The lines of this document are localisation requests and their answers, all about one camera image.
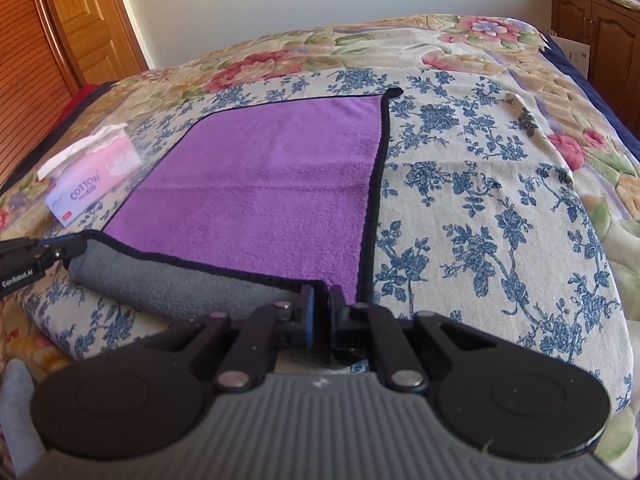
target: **rolled towel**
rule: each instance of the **rolled towel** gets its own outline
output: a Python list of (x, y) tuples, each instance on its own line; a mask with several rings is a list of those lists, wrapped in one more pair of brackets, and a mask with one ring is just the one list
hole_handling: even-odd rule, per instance
[(24, 363), (20, 359), (9, 361), (0, 386), (0, 426), (18, 478), (46, 453), (31, 421), (30, 405), (34, 390)]

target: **quilt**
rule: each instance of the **quilt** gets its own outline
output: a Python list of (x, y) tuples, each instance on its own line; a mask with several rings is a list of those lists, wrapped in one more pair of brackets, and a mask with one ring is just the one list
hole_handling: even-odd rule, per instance
[[(612, 400), (599, 453), (632, 476), (625, 317), (640, 312), (640, 166), (544, 48), (517, 20), (419, 15), (284, 32), (125, 79), (59, 147), (124, 121), (145, 165), (68, 231), (103, 228), (203, 117), (401, 88), (390, 102), (371, 299), (398, 317), (436, 310), (590, 371)], [(42, 203), (47, 186), (30, 173), (0, 198), (2, 238), (64, 232)], [(4, 305), (6, 352), (33, 359), (28, 338), (40, 334), (22, 311), (75, 359), (167, 323), (70, 282), (62, 267)]]

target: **pink tissue box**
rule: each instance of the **pink tissue box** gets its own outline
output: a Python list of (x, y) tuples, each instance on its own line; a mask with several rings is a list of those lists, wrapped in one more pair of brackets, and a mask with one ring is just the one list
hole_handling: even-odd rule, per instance
[(44, 202), (67, 227), (140, 164), (129, 137), (120, 130), (76, 153), (49, 187)]

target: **wooden door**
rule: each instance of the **wooden door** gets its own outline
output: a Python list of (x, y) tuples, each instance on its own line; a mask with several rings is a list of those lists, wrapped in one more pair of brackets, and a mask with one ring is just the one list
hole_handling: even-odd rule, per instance
[(122, 0), (51, 0), (87, 83), (133, 75), (147, 66)]
[(640, 23), (593, 3), (590, 82), (632, 131), (640, 118)]
[(553, 0), (551, 29), (561, 38), (588, 44), (590, 17), (589, 0)]
[(43, 0), (0, 0), (0, 186), (78, 92)]

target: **wooden cabinet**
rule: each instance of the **wooden cabinet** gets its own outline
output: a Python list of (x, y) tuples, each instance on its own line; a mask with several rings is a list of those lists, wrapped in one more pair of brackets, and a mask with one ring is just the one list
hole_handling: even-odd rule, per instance
[(609, 0), (553, 0), (551, 28), (591, 46), (589, 82), (640, 138), (640, 12)]
[(552, 29), (563, 38), (589, 43), (591, 2), (589, 0), (553, 0)]

